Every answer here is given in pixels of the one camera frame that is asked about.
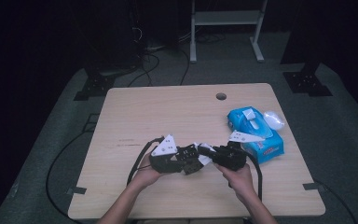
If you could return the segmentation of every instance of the black wire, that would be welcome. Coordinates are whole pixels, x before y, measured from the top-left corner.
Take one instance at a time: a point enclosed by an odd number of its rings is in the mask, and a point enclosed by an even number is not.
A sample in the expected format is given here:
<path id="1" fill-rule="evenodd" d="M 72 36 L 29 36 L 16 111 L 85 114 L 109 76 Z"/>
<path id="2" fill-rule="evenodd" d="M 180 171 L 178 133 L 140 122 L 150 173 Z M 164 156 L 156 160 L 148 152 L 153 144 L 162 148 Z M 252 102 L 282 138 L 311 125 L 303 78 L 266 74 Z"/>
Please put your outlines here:
<path id="1" fill-rule="evenodd" d="M 188 55 L 185 53 L 184 50 L 182 50 L 182 49 L 180 49 L 180 50 L 183 52 L 183 54 L 185 54 L 186 60 L 187 60 L 187 67 L 186 67 L 185 73 L 184 73 L 183 76 L 182 76 L 182 80 L 180 81 L 180 86 L 182 86 L 182 85 L 183 85 L 183 81 L 185 80 L 185 77 L 186 77 L 186 75 L 187 75 L 188 68 L 190 67 L 190 59 L 188 58 Z"/>
<path id="2" fill-rule="evenodd" d="M 127 74 L 130 74 L 130 73 L 133 73 L 135 72 L 136 70 L 138 70 L 138 68 L 140 67 L 139 64 L 136 64 L 134 66 L 132 66 L 131 68 L 129 69 L 126 69 L 124 71 L 120 71 L 120 72 L 117 72 L 117 73 L 114 73 L 114 74 L 111 74 L 111 75 L 103 75 L 103 77 L 106 77 L 106 78 L 117 78 L 117 77 L 122 77 L 124 75 L 127 75 Z"/>
<path id="3" fill-rule="evenodd" d="M 257 171 L 257 195 L 260 201 L 263 201 L 263 174 L 261 173 L 260 166 L 258 164 L 257 159 L 252 154 L 245 150 L 244 152 L 246 156 L 251 159 L 252 163 L 255 166 L 255 170 Z"/>
<path id="4" fill-rule="evenodd" d="M 159 65 L 159 58 L 158 58 L 156 55 L 153 55 L 153 54 L 148 54 L 148 56 L 152 56 L 152 57 L 154 57 L 155 59 L 157 59 L 156 65 L 154 65 L 150 70 L 145 71 L 145 72 L 142 73 L 141 75 L 135 77 L 135 78 L 130 82 L 130 84 L 129 84 L 127 87 L 130 87 L 130 86 L 132 85 L 132 83 L 133 83 L 134 81 L 136 81 L 136 79 L 138 79 L 139 77 L 142 77 L 142 76 L 144 76 L 144 75 L 148 75 L 149 72 L 153 71 L 154 69 L 156 69 L 156 68 L 158 67 L 158 65 Z"/>
<path id="5" fill-rule="evenodd" d="M 336 194 L 332 189 L 330 189 L 330 188 L 329 188 L 327 185 L 325 185 L 325 183 L 323 183 L 322 181 L 320 181 L 320 180 L 318 180 L 318 179 L 316 179 L 316 178 L 314 178 L 314 177 L 313 177 L 313 180 L 314 180 L 316 183 L 322 185 L 322 186 L 323 186 L 325 189 L 327 189 L 328 191 L 330 191 L 330 192 L 341 202 L 341 204 L 345 207 L 345 209 L 348 211 L 348 213 L 349 213 L 350 216 L 351 216 L 351 219 L 352 219 L 353 223 L 354 223 L 354 224 L 357 224 L 356 217 L 354 216 L 353 212 L 352 212 L 351 209 L 348 207 L 348 205 L 344 202 L 344 200 L 342 200 L 342 199 L 338 196 L 338 194 Z"/>
<path id="6" fill-rule="evenodd" d="M 145 70 L 145 66 L 144 66 L 143 63 L 142 63 L 142 70 L 144 70 L 144 72 L 145 72 L 146 75 L 147 75 L 147 78 L 149 79 L 149 84 L 147 84 L 147 86 L 153 86 L 153 84 L 152 84 L 152 78 L 150 77 L 149 72 Z"/>
<path id="7" fill-rule="evenodd" d="M 71 141 L 69 141 L 62 149 L 61 151 L 58 153 L 58 155 L 54 158 L 53 163 L 50 165 L 50 167 L 48 168 L 48 176 L 46 177 L 46 185 L 45 185 L 45 189 L 46 189 L 46 194 L 48 195 L 48 200 L 50 201 L 50 203 L 53 205 L 53 207 L 59 212 L 61 213 L 63 216 L 69 218 L 70 220 L 74 221 L 75 223 L 80 223 L 77 220 L 71 219 L 66 213 L 64 213 L 58 206 L 57 204 L 52 200 L 50 192 L 48 190 L 48 181 L 50 178 L 50 174 L 51 174 L 51 170 L 54 167 L 54 164 L 56 163 L 57 159 L 61 156 L 61 154 L 72 144 L 75 142 L 75 140 L 77 140 L 77 138 L 81 137 L 84 133 L 88 133 L 89 131 L 93 130 L 95 128 L 95 126 L 92 126 L 90 128 L 88 128 L 86 131 L 81 132 L 80 134 L 78 134 L 75 138 L 73 138 Z"/>
<path id="8" fill-rule="evenodd" d="M 164 140 L 164 137 L 160 137 L 160 138 L 155 138 L 154 140 L 146 143 L 145 147 L 141 150 L 141 153 L 139 153 L 138 158 L 136 159 L 135 163 L 133 164 L 133 166 L 131 168 L 129 177 L 127 179 L 127 186 L 132 181 L 133 174 L 135 174 L 135 172 L 138 170 L 138 165 L 139 165 L 139 163 L 141 163 L 141 160 L 144 158 L 146 151 L 152 146 L 153 143 L 155 143 L 155 142 L 161 143 L 163 140 Z"/>

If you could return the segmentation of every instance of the hole in table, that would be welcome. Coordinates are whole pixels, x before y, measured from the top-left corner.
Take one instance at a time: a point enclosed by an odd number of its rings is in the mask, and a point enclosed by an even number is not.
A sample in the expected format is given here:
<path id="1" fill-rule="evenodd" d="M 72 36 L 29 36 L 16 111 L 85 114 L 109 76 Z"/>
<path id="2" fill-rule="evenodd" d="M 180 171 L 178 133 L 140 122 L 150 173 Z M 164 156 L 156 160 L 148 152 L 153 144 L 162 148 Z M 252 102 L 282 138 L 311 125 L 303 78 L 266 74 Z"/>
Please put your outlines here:
<path id="1" fill-rule="evenodd" d="M 224 93 L 219 92 L 219 93 L 216 94 L 216 99 L 218 99 L 218 100 L 226 100 L 227 96 Z"/>

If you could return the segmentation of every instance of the white shelf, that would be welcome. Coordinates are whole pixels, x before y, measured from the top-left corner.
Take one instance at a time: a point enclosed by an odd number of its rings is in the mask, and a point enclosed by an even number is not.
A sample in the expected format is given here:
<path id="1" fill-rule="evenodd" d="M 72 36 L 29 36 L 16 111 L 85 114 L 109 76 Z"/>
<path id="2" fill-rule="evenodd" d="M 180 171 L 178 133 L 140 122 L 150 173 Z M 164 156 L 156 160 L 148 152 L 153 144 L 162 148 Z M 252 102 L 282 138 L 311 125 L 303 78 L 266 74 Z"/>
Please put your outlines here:
<path id="1" fill-rule="evenodd" d="M 198 11 L 195 25 L 243 25 L 257 24 L 260 11 Z"/>

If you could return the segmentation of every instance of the black speaker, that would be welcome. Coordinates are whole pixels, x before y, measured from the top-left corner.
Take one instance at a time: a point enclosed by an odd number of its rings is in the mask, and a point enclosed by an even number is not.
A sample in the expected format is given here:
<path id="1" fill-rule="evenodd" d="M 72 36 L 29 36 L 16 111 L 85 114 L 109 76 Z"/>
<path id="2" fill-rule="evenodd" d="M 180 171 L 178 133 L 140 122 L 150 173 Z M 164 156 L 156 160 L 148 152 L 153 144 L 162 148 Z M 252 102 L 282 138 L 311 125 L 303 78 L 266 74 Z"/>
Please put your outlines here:
<path id="1" fill-rule="evenodd" d="M 159 44 L 178 46 L 178 1 L 136 1 L 137 20 L 144 32 L 145 41 L 157 40 Z"/>
<path id="2" fill-rule="evenodd" d="M 84 58 L 132 67 L 140 62 L 132 30 L 132 8 L 125 0 L 70 1 L 79 33 L 84 37 Z"/>

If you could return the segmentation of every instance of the blue package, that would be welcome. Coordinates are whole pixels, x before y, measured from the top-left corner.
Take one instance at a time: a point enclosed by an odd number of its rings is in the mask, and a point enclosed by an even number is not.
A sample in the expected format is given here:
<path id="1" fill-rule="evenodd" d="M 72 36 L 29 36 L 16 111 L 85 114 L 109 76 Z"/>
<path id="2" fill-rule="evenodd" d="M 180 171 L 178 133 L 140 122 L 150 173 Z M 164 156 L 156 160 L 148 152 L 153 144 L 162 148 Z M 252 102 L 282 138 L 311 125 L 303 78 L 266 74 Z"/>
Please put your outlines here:
<path id="1" fill-rule="evenodd" d="M 248 133 L 264 138 L 264 141 L 242 143 L 243 149 L 251 153 L 258 163 L 284 154 L 283 140 L 275 130 L 271 130 L 262 114 L 251 106 L 231 110 L 227 115 L 228 126 L 232 131 Z"/>

